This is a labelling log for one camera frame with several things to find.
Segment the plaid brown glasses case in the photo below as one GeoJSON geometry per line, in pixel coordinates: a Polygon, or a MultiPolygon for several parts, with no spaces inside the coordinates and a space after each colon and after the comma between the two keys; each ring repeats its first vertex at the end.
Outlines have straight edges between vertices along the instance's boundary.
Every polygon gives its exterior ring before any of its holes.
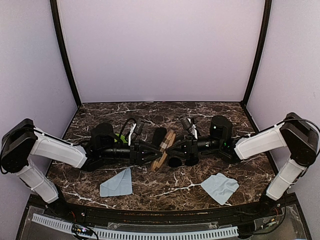
{"type": "Polygon", "coordinates": [[[152,172],[157,171],[162,167],[162,165],[164,164],[165,160],[168,157],[166,150],[174,144],[175,139],[176,139],[176,133],[174,130],[170,129],[166,133],[164,139],[162,140],[162,142],[159,146],[160,147],[159,151],[162,153],[162,155],[159,158],[157,158],[156,160],[154,160],[150,165],[150,170],[152,172]]]}

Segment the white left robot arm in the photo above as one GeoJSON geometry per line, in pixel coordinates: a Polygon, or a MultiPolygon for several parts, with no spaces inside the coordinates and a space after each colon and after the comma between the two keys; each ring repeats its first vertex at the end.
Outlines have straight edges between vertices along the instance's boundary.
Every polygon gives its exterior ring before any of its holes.
{"type": "Polygon", "coordinates": [[[36,192],[60,218],[67,218],[70,206],[64,202],[59,187],[51,182],[32,161],[33,156],[58,161],[85,172],[114,164],[117,160],[128,160],[142,165],[162,155],[158,148],[143,140],[122,140],[110,123],[103,122],[91,129],[90,137],[83,143],[71,143],[52,136],[35,127],[26,118],[2,138],[0,168],[4,174],[19,177],[36,192]]]}

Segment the black round sunglasses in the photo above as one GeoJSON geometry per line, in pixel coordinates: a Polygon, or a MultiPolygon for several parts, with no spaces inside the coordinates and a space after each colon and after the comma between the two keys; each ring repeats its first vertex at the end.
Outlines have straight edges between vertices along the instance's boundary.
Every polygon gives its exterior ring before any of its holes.
{"type": "Polygon", "coordinates": [[[191,154],[189,158],[176,156],[174,154],[168,155],[167,165],[171,168],[178,168],[182,166],[192,167],[199,163],[199,156],[197,154],[191,154]]]}

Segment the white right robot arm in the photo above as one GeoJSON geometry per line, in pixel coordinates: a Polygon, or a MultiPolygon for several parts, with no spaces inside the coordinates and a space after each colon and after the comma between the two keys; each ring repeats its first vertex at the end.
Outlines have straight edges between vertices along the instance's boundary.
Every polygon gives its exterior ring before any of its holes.
{"type": "Polygon", "coordinates": [[[260,217],[274,210],[274,202],[304,175],[320,154],[319,127],[294,112],[275,125],[240,137],[232,137],[233,123],[223,115],[211,118],[208,136],[200,136],[192,120],[183,117],[181,122],[188,135],[166,152],[184,159],[189,166],[197,163],[199,155],[218,154],[223,161],[237,164],[262,153],[287,150],[287,161],[265,189],[262,201],[255,205],[255,213],[260,217]]]}

